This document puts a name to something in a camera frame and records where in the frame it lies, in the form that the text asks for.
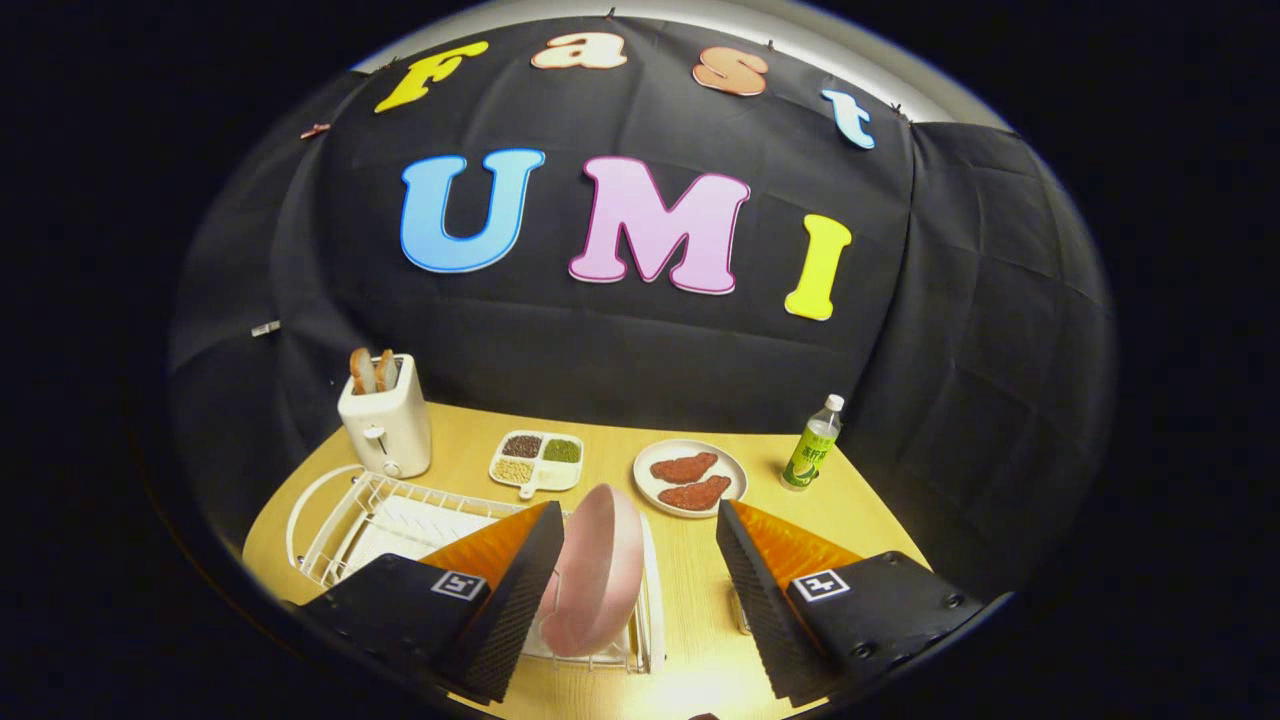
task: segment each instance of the white toaster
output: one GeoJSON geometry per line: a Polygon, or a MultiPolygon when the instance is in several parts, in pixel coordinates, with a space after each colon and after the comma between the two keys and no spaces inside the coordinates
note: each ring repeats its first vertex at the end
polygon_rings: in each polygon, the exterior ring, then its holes
{"type": "MultiPolygon", "coordinates": [[[[431,420],[411,355],[393,355],[399,364],[396,387],[356,395],[347,378],[338,398],[338,415],[347,427],[360,464],[392,478],[421,475],[431,465],[431,420]]],[[[374,365],[380,361],[374,357],[374,365]]]]}

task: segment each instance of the pink bowl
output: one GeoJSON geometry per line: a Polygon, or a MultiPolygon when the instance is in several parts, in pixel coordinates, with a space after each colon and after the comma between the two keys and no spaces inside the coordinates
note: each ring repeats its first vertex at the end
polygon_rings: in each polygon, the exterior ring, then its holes
{"type": "Polygon", "coordinates": [[[612,486],[595,486],[568,518],[556,573],[538,607],[543,642],[559,657],[609,647],[631,619],[643,573],[640,514],[612,486]]]}

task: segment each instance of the letter u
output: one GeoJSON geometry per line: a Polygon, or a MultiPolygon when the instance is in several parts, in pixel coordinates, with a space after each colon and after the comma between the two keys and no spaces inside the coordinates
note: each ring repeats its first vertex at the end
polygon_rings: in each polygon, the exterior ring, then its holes
{"type": "Polygon", "coordinates": [[[525,214],[529,176],[541,167],[541,150],[512,149],[490,152],[484,167],[493,173],[489,219],[467,238],[444,232],[449,184],[467,167],[457,155],[443,155],[404,168],[404,214],[401,247],[411,263],[433,273],[470,273],[502,260],[516,246],[525,214]]]}

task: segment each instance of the letter m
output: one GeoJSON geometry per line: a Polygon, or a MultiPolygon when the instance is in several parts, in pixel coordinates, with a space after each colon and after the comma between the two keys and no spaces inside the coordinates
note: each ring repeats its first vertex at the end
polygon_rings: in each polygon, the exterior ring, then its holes
{"type": "Polygon", "coordinates": [[[671,270],[671,282],[689,292],[726,295],[733,291],[730,260],[737,210],[751,196],[742,181],[727,176],[699,177],[671,210],[662,201],[649,167],[631,158],[594,158],[584,165],[595,181],[595,206],[586,247],[568,272],[584,282],[618,282],[627,266],[618,256],[622,231],[636,269],[652,283],[681,242],[685,259],[671,270]]]}

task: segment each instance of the bread slice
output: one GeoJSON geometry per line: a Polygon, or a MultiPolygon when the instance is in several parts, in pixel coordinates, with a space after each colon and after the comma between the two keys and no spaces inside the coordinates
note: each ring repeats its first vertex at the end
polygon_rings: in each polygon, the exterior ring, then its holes
{"type": "Polygon", "coordinates": [[[365,395],[376,392],[374,388],[378,380],[374,377],[374,359],[369,356],[367,347],[358,347],[351,354],[351,377],[355,378],[352,392],[365,395]]]}
{"type": "Polygon", "coordinates": [[[390,350],[383,351],[383,357],[374,368],[374,377],[378,380],[378,392],[387,392],[396,387],[399,380],[399,365],[396,364],[396,355],[390,350]]]}

